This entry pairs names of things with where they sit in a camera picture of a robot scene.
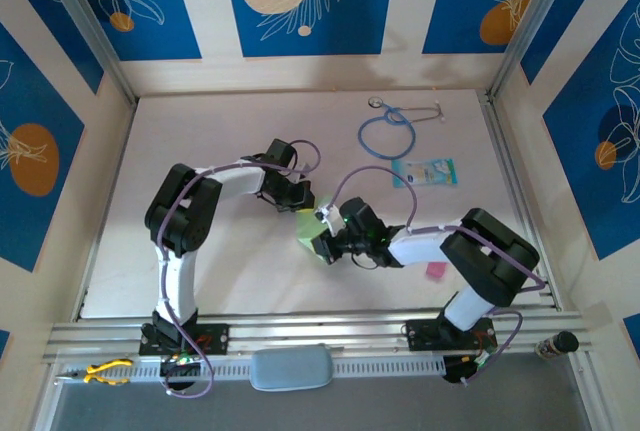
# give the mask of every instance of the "white board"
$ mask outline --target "white board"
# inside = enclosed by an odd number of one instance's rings
[[[323,153],[312,173],[317,197],[330,196],[351,170],[388,166],[367,154],[356,133],[380,114],[372,94],[397,106],[433,105],[446,122],[416,123],[418,140],[407,159],[453,158],[456,187],[416,187],[414,226],[447,223],[483,207],[516,232],[509,192],[493,151],[475,91],[271,93],[143,98],[118,179],[82,316],[149,316],[158,294],[158,263],[144,214],[172,165],[207,167],[266,151],[273,138],[309,139]],[[381,125],[367,134],[381,152],[399,152],[406,129]],[[303,159],[313,153],[298,148]],[[404,224],[411,209],[406,189],[391,175],[367,171],[343,189],[338,204],[361,196],[386,224]],[[402,269],[357,268],[343,259],[327,266],[296,240],[296,216],[278,214],[253,196],[219,203],[208,241],[198,254],[196,296],[201,314],[284,313],[434,307],[464,285],[449,266],[440,282],[426,264]],[[536,303],[528,293],[519,302]]]

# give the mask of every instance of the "pliers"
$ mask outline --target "pliers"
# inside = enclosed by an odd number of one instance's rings
[[[84,381],[85,383],[90,383],[92,380],[96,380],[99,383],[109,384],[111,386],[118,386],[120,384],[127,384],[129,382],[129,378],[124,379],[109,379],[103,376],[100,376],[97,373],[105,371],[110,368],[114,368],[116,366],[131,366],[133,365],[133,361],[130,359],[114,359],[112,361],[107,361],[106,363],[97,365],[97,366],[87,366],[86,370],[80,371],[69,371],[64,374],[59,374],[56,376],[56,379],[61,380],[69,380],[69,381]]]

